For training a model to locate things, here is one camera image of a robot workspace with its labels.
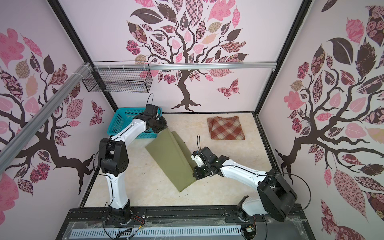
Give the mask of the olive green skirt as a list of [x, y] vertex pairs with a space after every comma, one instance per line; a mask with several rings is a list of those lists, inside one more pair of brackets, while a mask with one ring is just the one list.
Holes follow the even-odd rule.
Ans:
[[146, 146], [146, 150], [178, 192], [196, 181], [193, 168], [197, 165], [191, 160], [192, 154], [177, 132], [163, 130]]

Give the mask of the red plaid skirt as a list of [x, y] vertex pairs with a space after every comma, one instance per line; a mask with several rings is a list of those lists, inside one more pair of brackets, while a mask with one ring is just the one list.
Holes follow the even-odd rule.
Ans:
[[212, 140], [242, 141], [246, 139], [238, 116], [207, 118], [207, 123]]

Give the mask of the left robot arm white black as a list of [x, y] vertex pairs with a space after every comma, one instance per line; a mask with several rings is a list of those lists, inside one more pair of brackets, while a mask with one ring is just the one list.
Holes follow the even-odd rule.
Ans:
[[127, 147], [140, 134], [158, 134], [167, 128], [161, 108], [147, 104], [136, 116], [127, 108], [118, 109], [109, 127], [109, 138], [100, 141], [98, 167], [106, 177], [110, 194], [111, 214], [119, 219], [129, 220], [132, 212], [125, 190], [125, 171], [129, 165]]

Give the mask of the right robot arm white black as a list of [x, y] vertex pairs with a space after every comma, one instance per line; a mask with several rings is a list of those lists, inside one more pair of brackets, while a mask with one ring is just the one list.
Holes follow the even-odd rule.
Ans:
[[194, 151], [191, 159], [195, 162], [193, 176], [196, 180], [219, 175], [258, 192], [258, 198], [245, 196], [237, 205], [236, 214], [242, 222], [248, 222], [255, 215], [268, 215], [284, 222], [298, 198], [282, 174], [275, 170], [265, 172], [248, 168], [229, 157], [217, 157], [208, 147]]

